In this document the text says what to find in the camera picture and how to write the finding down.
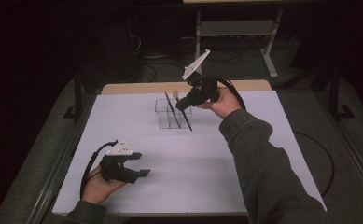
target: dark background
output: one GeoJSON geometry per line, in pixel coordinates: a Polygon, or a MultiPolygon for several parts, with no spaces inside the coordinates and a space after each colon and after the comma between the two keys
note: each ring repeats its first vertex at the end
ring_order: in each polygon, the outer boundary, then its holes
{"type": "MultiPolygon", "coordinates": [[[[162,2],[181,3],[149,1],[152,5],[162,2]]],[[[128,35],[141,36],[146,51],[161,48],[175,54],[180,53],[180,36],[194,34],[193,11],[143,10],[137,17],[130,11],[100,15],[62,11],[97,4],[107,3],[0,1],[0,205],[59,93],[77,71],[88,91],[109,82],[135,82],[140,78],[139,55],[131,53],[133,42],[128,35]],[[120,76],[122,71],[130,75],[120,76]]],[[[308,69],[323,60],[333,63],[363,102],[363,1],[286,8],[277,38],[291,36],[302,39],[294,66],[308,69]]]]}

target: black cable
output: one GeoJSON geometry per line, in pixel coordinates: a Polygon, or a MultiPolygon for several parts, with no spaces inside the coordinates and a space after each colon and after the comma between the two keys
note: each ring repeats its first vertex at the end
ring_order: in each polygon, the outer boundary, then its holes
{"type": "Polygon", "coordinates": [[[185,68],[183,66],[178,65],[176,63],[150,63],[150,65],[155,65],[155,64],[157,64],[157,65],[171,65],[171,66],[174,66],[174,67],[177,67],[177,68],[181,69],[182,71],[185,71],[185,68]]]}
{"type": "Polygon", "coordinates": [[[88,180],[89,180],[88,179],[89,171],[91,170],[91,167],[93,166],[94,161],[96,160],[97,156],[99,155],[99,152],[103,148],[105,148],[105,147],[113,147],[117,143],[118,143],[118,140],[115,140],[115,142],[105,143],[104,145],[102,145],[101,147],[99,147],[99,149],[97,149],[97,151],[95,151],[93,153],[93,155],[91,155],[91,160],[89,161],[88,165],[86,166],[85,172],[84,172],[84,174],[82,176],[81,187],[80,187],[80,190],[79,190],[79,197],[80,198],[82,198],[83,191],[85,190],[86,183],[88,183],[88,180]]]}
{"type": "Polygon", "coordinates": [[[223,51],[225,53],[228,53],[230,55],[230,57],[227,58],[227,59],[223,59],[223,58],[220,58],[220,57],[216,56],[215,54],[213,54],[213,55],[210,55],[207,58],[207,60],[211,61],[211,62],[215,62],[215,63],[225,63],[225,64],[238,64],[238,63],[240,63],[242,61],[242,54],[243,54],[242,52],[238,53],[238,52],[234,51],[235,55],[232,55],[232,53],[227,52],[225,50],[221,50],[221,51],[223,51]],[[230,63],[230,61],[235,59],[235,58],[237,58],[238,60],[236,62],[234,62],[234,63],[230,63]]]}
{"type": "Polygon", "coordinates": [[[300,135],[303,135],[307,138],[309,138],[310,140],[314,141],[315,143],[317,143],[319,146],[321,146],[321,148],[324,149],[324,151],[327,153],[328,157],[329,157],[329,160],[330,160],[330,164],[331,164],[331,176],[330,176],[330,180],[326,186],[326,188],[324,189],[324,191],[321,193],[321,197],[324,197],[328,191],[329,191],[329,188],[331,187],[332,185],[332,182],[333,182],[333,179],[335,177],[335,162],[332,158],[332,156],[330,155],[329,151],[321,144],[319,143],[317,140],[313,139],[311,136],[307,135],[306,133],[300,133],[300,132],[295,132],[294,133],[297,133],[297,134],[300,134],[300,135]]]}
{"type": "Polygon", "coordinates": [[[100,174],[100,171],[99,171],[99,172],[97,172],[97,173],[96,173],[96,174],[94,174],[94,175],[89,176],[89,178],[86,180],[86,182],[88,183],[90,179],[94,178],[94,177],[95,177],[96,175],[98,175],[98,174],[100,174]]]}
{"type": "Polygon", "coordinates": [[[234,56],[230,52],[227,52],[225,50],[212,50],[212,53],[207,57],[207,60],[214,61],[217,63],[224,63],[224,62],[230,61],[233,57],[234,56]],[[221,58],[221,57],[217,56],[217,54],[219,52],[224,52],[224,53],[228,54],[229,57],[225,56],[224,58],[221,58]]]}
{"type": "Polygon", "coordinates": [[[239,101],[239,104],[242,107],[242,109],[246,110],[243,98],[242,96],[240,96],[239,92],[233,86],[233,83],[231,83],[231,81],[227,77],[218,77],[217,80],[220,83],[224,84],[226,87],[228,87],[228,89],[230,89],[231,93],[233,93],[233,95],[239,101]]]}
{"type": "Polygon", "coordinates": [[[148,82],[153,82],[153,81],[156,79],[157,71],[156,71],[156,69],[155,69],[153,66],[151,66],[151,65],[149,65],[149,64],[147,64],[147,63],[143,63],[143,74],[144,74],[144,76],[145,76],[145,77],[147,77],[147,78],[148,78],[148,82]],[[147,66],[147,67],[151,68],[151,69],[153,70],[153,74],[152,74],[152,73],[149,73],[149,72],[148,72],[148,71],[144,68],[144,66],[147,66]]]}

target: wire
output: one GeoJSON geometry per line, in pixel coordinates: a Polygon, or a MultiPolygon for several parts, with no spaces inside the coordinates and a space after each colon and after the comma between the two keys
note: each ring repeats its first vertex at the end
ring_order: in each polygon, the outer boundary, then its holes
{"type": "Polygon", "coordinates": [[[151,65],[155,65],[155,64],[157,64],[157,65],[171,65],[171,66],[174,66],[174,67],[177,67],[177,68],[181,69],[182,71],[185,70],[185,68],[183,66],[178,65],[176,63],[150,63],[150,64],[151,65]]]}
{"type": "Polygon", "coordinates": [[[138,40],[138,46],[135,48],[135,52],[137,53],[137,51],[140,49],[140,47],[141,47],[141,39],[140,39],[140,37],[138,37],[137,35],[129,35],[129,37],[132,37],[132,38],[136,38],[137,40],[138,40]]]}
{"type": "Polygon", "coordinates": [[[88,162],[88,165],[86,166],[85,172],[84,172],[84,174],[82,176],[81,187],[80,187],[80,190],[79,190],[79,197],[80,198],[82,198],[83,191],[85,190],[85,187],[86,187],[86,183],[88,183],[88,180],[89,180],[88,179],[89,171],[91,170],[91,167],[93,166],[94,161],[96,160],[97,156],[99,155],[99,152],[103,148],[105,148],[105,147],[113,147],[117,143],[118,143],[118,140],[115,140],[115,142],[105,143],[104,145],[102,145],[101,147],[99,147],[99,149],[97,149],[97,151],[93,152],[93,155],[91,155],[91,160],[88,162]]]}
{"type": "Polygon", "coordinates": [[[238,53],[236,51],[233,52],[235,55],[232,54],[231,51],[225,51],[225,50],[217,50],[215,51],[215,54],[210,55],[210,57],[208,57],[207,59],[209,61],[215,62],[215,63],[225,63],[225,64],[238,64],[242,61],[242,52],[238,53]],[[227,54],[229,54],[229,58],[221,58],[216,56],[217,52],[225,52],[227,54]],[[230,61],[232,61],[233,59],[237,59],[236,62],[231,63],[230,61]]]}
{"type": "Polygon", "coordinates": [[[243,98],[242,98],[242,96],[240,96],[239,92],[233,86],[233,83],[231,83],[230,79],[228,79],[227,77],[217,77],[217,81],[224,84],[226,87],[228,87],[228,89],[230,89],[230,91],[233,93],[233,95],[239,101],[239,104],[242,107],[242,109],[245,110],[245,104],[244,104],[243,98]]]}
{"type": "Polygon", "coordinates": [[[153,66],[147,64],[147,63],[143,63],[143,68],[142,68],[142,71],[143,71],[143,74],[146,78],[148,78],[148,82],[153,82],[156,80],[156,76],[157,76],[157,70],[156,68],[154,68],[153,66]],[[146,67],[149,67],[153,70],[153,73],[149,73],[146,69],[145,69],[145,66],[146,67]]]}
{"type": "Polygon", "coordinates": [[[99,172],[97,172],[96,174],[94,174],[94,175],[91,175],[87,180],[86,180],[86,182],[89,182],[89,180],[90,179],[92,179],[94,176],[96,176],[96,175],[98,175],[98,174],[100,174],[100,171],[99,172]]]}
{"type": "Polygon", "coordinates": [[[310,140],[314,141],[316,144],[318,144],[319,146],[321,146],[321,148],[324,149],[324,151],[327,153],[327,155],[329,157],[330,164],[331,164],[331,175],[330,175],[330,179],[329,179],[329,182],[328,182],[326,188],[321,193],[321,197],[324,197],[328,193],[329,188],[331,187],[333,179],[335,177],[335,162],[334,162],[332,156],[330,155],[329,151],[321,143],[319,143],[317,140],[313,139],[311,136],[309,136],[306,133],[300,133],[300,132],[295,132],[295,131],[294,131],[294,133],[300,134],[300,135],[305,136],[305,137],[309,138],[310,140]]]}

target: metal leg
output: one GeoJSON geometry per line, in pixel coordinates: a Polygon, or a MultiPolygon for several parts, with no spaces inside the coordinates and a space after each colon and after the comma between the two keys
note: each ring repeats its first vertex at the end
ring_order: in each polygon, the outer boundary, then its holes
{"type": "Polygon", "coordinates": [[[343,112],[338,110],[339,104],[339,71],[333,66],[332,77],[329,91],[329,110],[337,121],[343,118],[353,118],[354,115],[347,105],[341,105],[343,112]]]}
{"type": "Polygon", "coordinates": [[[278,78],[276,69],[274,68],[274,65],[273,65],[273,62],[272,62],[272,59],[270,56],[270,53],[271,53],[274,38],[276,37],[276,34],[277,34],[277,29],[279,27],[282,14],[283,14],[283,9],[282,8],[278,9],[276,18],[274,19],[274,22],[273,22],[273,25],[271,28],[271,33],[269,34],[268,45],[266,46],[266,48],[260,50],[271,78],[278,78]]]}
{"type": "MultiPolygon", "coordinates": [[[[306,71],[303,71],[302,73],[300,73],[299,75],[291,78],[290,80],[288,80],[288,81],[286,81],[286,82],[284,82],[284,83],[282,83],[280,85],[274,86],[273,88],[276,89],[276,90],[286,89],[288,87],[291,87],[295,83],[303,80],[304,78],[306,78],[308,76],[311,76],[311,75],[314,75],[314,74],[317,74],[317,73],[321,74],[321,73],[326,72],[325,70],[328,70],[328,67],[329,67],[328,63],[326,63],[326,62],[320,63],[320,64],[318,64],[318,65],[316,65],[316,66],[314,66],[314,67],[312,67],[312,68],[310,68],[310,69],[308,69],[306,71]]],[[[328,72],[326,72],[324,75],[321,75],[321,76],[322,77],[328,76],[328,72]]],[[[324,87],[323,88],[321,88],[321,87],[318,88],[314,84],[312,84],[312,89],[314,89],[314,90],[320,89],[322,91],[324,89],[324,87]]]]}
{"type": "Polygon", "coordinates": [[[65,119],[74,119],[74,122],[79,120],[82,111],[82,84],[79,80],[79,72],[77,71],[76,75],[74,76],[74,99],[75,99],[75,106],[68,106],[67,111],[64,114],[65,119]]]}
{"type": "MultiPolygon", "coordinates": [[[[198,11],[196,17],[196,50],[195,50],[195,60],[201,56],[201,11],[198,11]]],[[[200,65],[196,72],[202,74],[202,66],[200,65]]]]}

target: white table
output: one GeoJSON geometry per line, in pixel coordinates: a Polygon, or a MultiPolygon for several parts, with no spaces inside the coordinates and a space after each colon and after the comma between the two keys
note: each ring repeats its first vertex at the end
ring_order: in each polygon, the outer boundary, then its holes
{"type": "MultiPolygon", "coordinates": [[[[293,170],[309,195],[323,205],[275,91],[241,91],[248,111],[273,126],[270,141],[283,147],[293,170]]],[[[134,170],[150,169],[112,194],[107,213],[122,216],[245,215],[232,155],[218,130],[212,111],[192,109],[189,129],[160,129],[154,111],[163,93],[98,96],[77,151],[63,182],[56,214],[69,213],[79,200],[80,180],[91,154],[102,144],[127,138],[139,161],[126,161],[134,170]]],[[[106,149],[97,158],[95,167],[106,149]]]]}

